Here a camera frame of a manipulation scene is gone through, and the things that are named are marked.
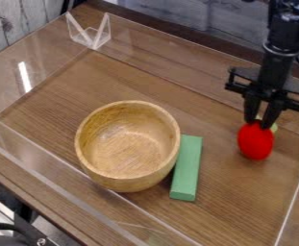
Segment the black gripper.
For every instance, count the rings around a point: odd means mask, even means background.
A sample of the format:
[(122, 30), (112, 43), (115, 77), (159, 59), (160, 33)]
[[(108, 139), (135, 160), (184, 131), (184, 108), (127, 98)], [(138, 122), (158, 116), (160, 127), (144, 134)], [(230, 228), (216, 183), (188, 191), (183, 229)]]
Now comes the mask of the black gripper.
[(244, 119), (255, 120), (261, 102), (269, 106), (263, 114), (261, 128), (270, 129), (282, 111), (299, 112), (299, 80), (286, 78), (281, 83), (270, 83), (261, 76), (258, 68), (232, 67), (224, 88), (244, 98)]

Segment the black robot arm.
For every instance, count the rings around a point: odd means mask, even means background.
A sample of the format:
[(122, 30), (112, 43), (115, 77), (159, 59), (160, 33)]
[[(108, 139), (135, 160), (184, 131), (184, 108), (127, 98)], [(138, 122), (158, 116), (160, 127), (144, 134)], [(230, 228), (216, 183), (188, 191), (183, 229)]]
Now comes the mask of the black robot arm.
[(299, 80), (291, 67), (299, 57), (299, 0), (269, 1), (269, 35), (258, 68), (231, 67), (224, 88), (244, 98), (244, 120), (255, 121), (261, 102), (267, 103), (259, 127), (270, 129), (286, 110), (299, 112)]

